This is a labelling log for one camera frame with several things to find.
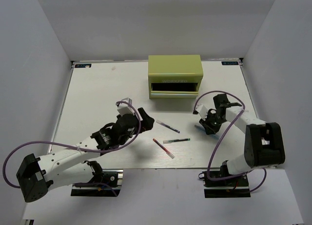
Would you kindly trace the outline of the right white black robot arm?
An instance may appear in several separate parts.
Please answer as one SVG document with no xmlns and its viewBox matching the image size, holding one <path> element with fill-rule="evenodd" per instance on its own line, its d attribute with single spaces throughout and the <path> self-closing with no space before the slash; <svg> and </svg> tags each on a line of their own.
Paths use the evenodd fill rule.
<svg viewBox="0 0 312 225">
<path fill-rule="evenodd" d="M 231 102 L 229 96 L 229 92 L 218 91 L 213 98 L 214 108 L 207 109 L 196 101 L 193 109 L 193 114 L 200 116 L 199 124 L 206 135 L 215 135 L 224 123 L 229 124 L 213 149 L 206 173 L 209 181 L 222 181 L 225 185 L 232 185 L 238 177 L 256 168 L 280 165 L 286 159 L 280 125 L 258 119 L 246 110 L 240 98 Z M 213 178 L 210 172 L 214 156 L 232 126 L 245 135 L 243 153 L 226 160 L 220 167 L 219 175 Z"/>
</svg>

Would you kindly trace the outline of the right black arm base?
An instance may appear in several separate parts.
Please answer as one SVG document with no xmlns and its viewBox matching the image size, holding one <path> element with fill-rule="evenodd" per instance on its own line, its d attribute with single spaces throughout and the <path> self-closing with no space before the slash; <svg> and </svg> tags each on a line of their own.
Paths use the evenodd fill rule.
<svg viewBox="0 0 312 225">
<path fill-rule="evenodd" d="M 207 171 L 202 171 L 198 178 L 203 181 L 205 198 L 248 198 L 251 196 L 246 175 L 228 180 L 211 181 L 207 177 Z"/>
</svg>

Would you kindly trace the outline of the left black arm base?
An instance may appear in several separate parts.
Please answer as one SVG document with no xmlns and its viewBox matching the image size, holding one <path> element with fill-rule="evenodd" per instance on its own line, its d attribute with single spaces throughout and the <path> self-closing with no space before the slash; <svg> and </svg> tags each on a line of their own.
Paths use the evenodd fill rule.
<svg viewBox="0 0 312 225">
<path fill-rule="evenodd" d="M 103 169 L 96 161 L 85 161 L 91 168 L 92 178 L 73 184 L 71 196 L 117 197 L 121 191 L 123 169 Z"/>
</svg>

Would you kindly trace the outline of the purple capped gel pen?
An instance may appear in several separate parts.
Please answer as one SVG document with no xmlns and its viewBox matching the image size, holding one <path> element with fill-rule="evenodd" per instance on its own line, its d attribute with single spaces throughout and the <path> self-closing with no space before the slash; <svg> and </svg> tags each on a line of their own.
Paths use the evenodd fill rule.
<svg viewBox="0 0 312 225">
<path fill-rule="evenodd" d="M 168 124 L 166 124 L 166 123 L 164 123 L 164 122 L 161 122 L 161 121 L 159 121 L 159 120 L 156 120 L 156 123 L 159 124 L 159 125 L 161 125 L 161 126 L 163 126 L 163 127 L 165 127 L 165 128 L 168 128 L 168 129 L 170 129 L 170 130 L 172 130 L 172 131 L 174 131 L 174 132 L 176 132 L 176 133 L 180 133 L 179 130 L 177 130 L 176 128 L 174 128 L 174 127 L 172 127 L 172 126 L 170 126 L 170 125 L 168 125 Z"/>
</svg>

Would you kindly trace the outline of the blue pen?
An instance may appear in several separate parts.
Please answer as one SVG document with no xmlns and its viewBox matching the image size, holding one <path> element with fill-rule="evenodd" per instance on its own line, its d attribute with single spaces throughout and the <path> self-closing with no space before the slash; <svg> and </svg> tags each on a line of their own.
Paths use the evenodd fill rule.
<svg viewBox="0 0 312 225">
<path fill-rule="evenodd" d="M 203 132 L 205 135 L 211 137 L 211 138 L 214 138 L 214 139 L 216 139 L 216 140 L 219 139 L 219 136 L 216 135 L 216 134 L 209 134 L 209 135 L 208 135 L 208 134 L 206 133 L 205 129 L 204 129 L 202 126 L 200 126 L 200 125 L 195 124 L 194 127 L 195 127 L 196 129 L 198 129 L 199 131 Z"/>
</svg>

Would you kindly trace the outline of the green metal drawer toolbox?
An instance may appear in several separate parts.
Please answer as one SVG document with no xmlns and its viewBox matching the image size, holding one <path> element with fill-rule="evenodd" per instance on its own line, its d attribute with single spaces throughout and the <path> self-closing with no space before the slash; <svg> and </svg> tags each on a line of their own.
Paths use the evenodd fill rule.
<svg viewBox="0 0 312 225">
<path fill-rule="evenodd" d="M 203 79 L 200 55 L 150 55 L 149 98 L 187 98 L 199 95 Z"/>
</svg>

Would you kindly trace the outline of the green gel pen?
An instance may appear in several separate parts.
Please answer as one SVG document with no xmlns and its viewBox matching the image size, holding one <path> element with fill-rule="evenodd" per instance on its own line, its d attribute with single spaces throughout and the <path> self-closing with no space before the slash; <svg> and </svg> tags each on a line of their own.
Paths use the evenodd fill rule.
<svg viewBox="0 0 312 225">
<path fill-rule="evenodd" d="M 164 140 L 163 144 L 170 144 L 170 143 L 178 143 L 178 142 L 187 142 L 190 141 L 190 138 L 183 138 L 183 139 L 173 139 L 173 140 Z"/>
</svg>

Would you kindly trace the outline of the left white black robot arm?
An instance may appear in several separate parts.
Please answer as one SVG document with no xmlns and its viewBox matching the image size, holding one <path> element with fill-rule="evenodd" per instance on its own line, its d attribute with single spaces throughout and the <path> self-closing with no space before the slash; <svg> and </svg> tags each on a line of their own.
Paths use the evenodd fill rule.
<svg viewBox="0 0 312 225">
<path fill-rule="evenodd" d="M 76 149 L 67 147 L 40 157 L 27 155 L 16 174 L 25 202 L 34 202 L 49 191 L 70 184 L 106 190 L 117 187 L 117 173 L 104 171 L 96 158 L 123 146 L 134 134 L 153 128 L 155 120 L 143 108 L 138 112 L 140 118 L 133 113 L 119 114 L 116 122 L 79 142 Z"/>
</svg>

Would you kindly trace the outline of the red gel pen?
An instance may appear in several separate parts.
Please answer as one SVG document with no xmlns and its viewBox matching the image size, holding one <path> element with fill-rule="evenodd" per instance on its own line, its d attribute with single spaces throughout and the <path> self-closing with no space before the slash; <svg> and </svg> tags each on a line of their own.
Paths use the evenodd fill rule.
<svg viewBox="0 0 312 225">
<path fill-rule="evenodd" d="M 171 159 L 175 158 L 175 156 L 156 139 L 153 139 L 153 142 L 155 142 Z"/>
</svg>

